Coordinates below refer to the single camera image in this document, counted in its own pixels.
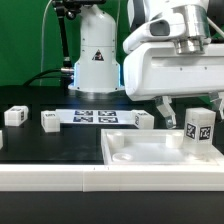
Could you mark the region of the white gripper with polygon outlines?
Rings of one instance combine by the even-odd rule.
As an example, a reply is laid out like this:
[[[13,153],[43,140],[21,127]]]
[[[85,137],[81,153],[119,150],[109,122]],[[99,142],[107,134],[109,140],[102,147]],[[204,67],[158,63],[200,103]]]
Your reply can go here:
[[[224,44],[206,45],[202,55],[179,55],[172,42],[144,43],[125,58],[123,72],[126,94],[133,101],[156,97],[168,129],[176,127],[169,96],[210,92],[212,109],[224,120]]]

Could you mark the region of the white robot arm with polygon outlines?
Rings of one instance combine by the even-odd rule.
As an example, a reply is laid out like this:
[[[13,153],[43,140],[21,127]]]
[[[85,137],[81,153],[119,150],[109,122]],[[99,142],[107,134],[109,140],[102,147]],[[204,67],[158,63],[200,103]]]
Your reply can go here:
[[[133,101],[155,100],[169,128],[176,126],[174,97],[207,95],[224,120],[224,44],[211,42],[209,0],[128,0],[131,34],[124,64],[115,59],[115,22],[97,5],[81,8],[81,52],[73,87],[111,92],[124,78]]]

